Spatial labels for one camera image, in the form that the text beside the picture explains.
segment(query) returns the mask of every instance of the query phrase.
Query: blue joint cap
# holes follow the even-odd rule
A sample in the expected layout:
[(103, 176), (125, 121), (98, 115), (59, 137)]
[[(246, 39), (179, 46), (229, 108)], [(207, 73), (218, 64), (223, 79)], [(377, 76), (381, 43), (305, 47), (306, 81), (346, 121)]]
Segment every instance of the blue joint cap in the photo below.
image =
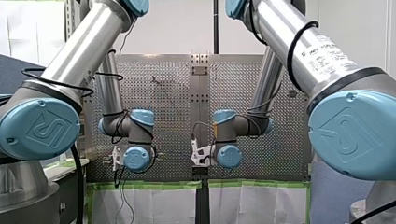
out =
[(104, 135), (108, 135), (108, 133), (106, 133), (106, 132), (105, 132), (105, 129), (103, 128), (103, 118), (101, 118), (101, 119), (99, 120), (98, 129), (99, 129), (99, 132), (100, 132), (100, 133), (102, 133), (102, 134), (104, 134)]
[(213, 113), (213, 121), (217, 124), (224, 123), (230, 119), (235, 118), (236, 111), (232, 109), (217, 110)]
[(242, 152), (234, 145), (222, 147), (217, 156), (218, 163), (225, 168), (231, 169), (239, 166), (242, 160)]
[(226, 0), (225, 11), (232, 19), (239, 19), (247, 0)]
[(0, 119), (0, 150), (9, 157), (38, 161), (59, 156), (79, 135), (79, 116), (64, 101), (40, 98), (15, 105)]
[(268, 126), (267, 129), (265, 129), (265, 134), (270, 133), (274, 129), (274, 120), (273, 119), (268, 119)]
[(121, 0), (132, 10), (136, 17), (142, 17), (149, 12), (149, 0)]
[(132, 110), (131, 119), (148, 126), (154, 126), (154, 113), (151, 110)]
[(128, 170), (144, 171), (149, 166), (149, 153), (142, 147), (130, 147), (124, 154), (123, 164)]
[(309, 118), (319, 156), (341, 174), (396, 180), (396, 98), (376, 91), (340, 91), (323, 99)]

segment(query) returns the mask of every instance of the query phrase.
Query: metal stand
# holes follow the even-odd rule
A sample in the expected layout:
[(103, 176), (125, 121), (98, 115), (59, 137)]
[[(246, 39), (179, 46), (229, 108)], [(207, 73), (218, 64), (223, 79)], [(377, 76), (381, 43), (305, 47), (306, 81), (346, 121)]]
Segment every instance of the metal stand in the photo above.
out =
[[(350, 221), (362, 217), (370, 211), (394, 201), (396, 190), (395, 181), (377, 181), (370, 190), (366, 200), (360, 200), (351, 205)], [(396, 208), (384, 211), (374, 217), (367, 219), (365, 224), (390, 224), (396, 223)]]
[(48, 183), (38, 161), (1, 165), (0, 183), (2, 223), (60, 222), (59, 186)]
[(195, 196), (195, 224), (210, 224), (210, 198), (207, 178), (201, 179), (202, 186)]

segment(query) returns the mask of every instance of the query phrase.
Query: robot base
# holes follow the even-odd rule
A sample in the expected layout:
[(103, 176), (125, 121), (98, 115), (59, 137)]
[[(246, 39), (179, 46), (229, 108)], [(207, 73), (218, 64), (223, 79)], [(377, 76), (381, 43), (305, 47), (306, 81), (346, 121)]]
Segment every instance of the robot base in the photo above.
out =
[[(382, 205), (390, 203), (394, 200), (394, 192), (396, 190), (395, 181), (377, 181), (370, 190), (367, 200), (354, 202), (350, 206), (349, 220), (350, 222), (362, 217)], [(396, 221), (396, 208), (389, 209), (374, 217), (364, 221), (364, 224), (391, 224)]]

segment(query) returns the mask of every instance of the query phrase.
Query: label sticker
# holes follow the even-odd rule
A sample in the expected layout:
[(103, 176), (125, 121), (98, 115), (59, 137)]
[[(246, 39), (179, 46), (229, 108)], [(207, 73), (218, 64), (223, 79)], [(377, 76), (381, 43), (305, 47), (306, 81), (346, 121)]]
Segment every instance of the label sticker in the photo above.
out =
[(309, 47), (301, 53), (303, 64), (311, 73), (329, 76), (339, 67), (357, 65), (350, 61), (329, 37), (318, 35), (319, 44)]

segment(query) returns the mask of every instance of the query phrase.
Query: perforated metal panel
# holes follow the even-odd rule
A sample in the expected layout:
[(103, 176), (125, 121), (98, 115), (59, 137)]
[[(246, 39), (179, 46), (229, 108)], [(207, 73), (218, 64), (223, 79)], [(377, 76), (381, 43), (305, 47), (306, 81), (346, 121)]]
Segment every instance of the perforated metal panel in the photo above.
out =
[[(118, 72), (124, 76), (121, 92), (125, 109), (150, 109), (154, 112), (153, 145), (161, 153), (160, 159), (142, 175), (128, 172), (128, 177), (145, 180), (191, 179), (190, 145), (190, 56), (117, 57)], [(97, 131), (102, 117), (97, 95), (92, 97), (92, 140), (96, 158), (89, 166), (89, 181), (111, 181), (111, 166), (102, 158), (111, 154), (110, 137)]]
[[(120, 84), (124, 108), (154, 111), (153, 145), (161, 153), (161, 160), (150, 171), (143, 175), (128, 173), (128, 177), (159, 181), (191, 180), (191, 125), (197, 118), (211, 119), (217, 109), (232, 108), (245, 113), (256, 86), (262, 56), (210, 55), (209, 74), (201, 77), (191, 75), (194, 62), (190, 55), (122, 55), (117, 57), (117, 62), (119, 73), (125, 77)], [(153, 77), (162, 84), (152, 82)], [(196, 94), (197, 88), (209, 86), (210, 108), (207, 110), (200, 108), (191, 94)], [(285, 76), (272, 113), (274, 130), (257, 140), (239, 138), (238, 144), (244, 153), (241, 166), (231, 172), (219, 167), (211, 168), (211, 178), (305, 180), (310, 155), (310, 146), (306, 144), (304, 135), (306, 101), (300, 92), (295, 98), (290, 98), (290, 91), (296, 90)], [(102, 115), (96, 94), (87, 100), (89, 103), (86, 113), (92, 135), (87, 137), (92, 138), (96, 160), (89, 165), (88, 180), (112, 181), (114, 173), (111, 166), (103, 164), (102, 158), (111, 154), (113, 146), (110, 137), (97, 131)]]
[[(215, 56), (210, 58), (210, 114), (231, 108), (246, 113), (260, 72), (261, 56)], [(243, 151), (242, 165), (231, 171), (218, 166), (210, 169), (215, 178), (261, 178), (305, 180), (309, 147), (304, 147), (304, 109), (306, 99), (287, 74), (276, 97), (272, 118), (275, 128), (259, 139), (239, 137)]]

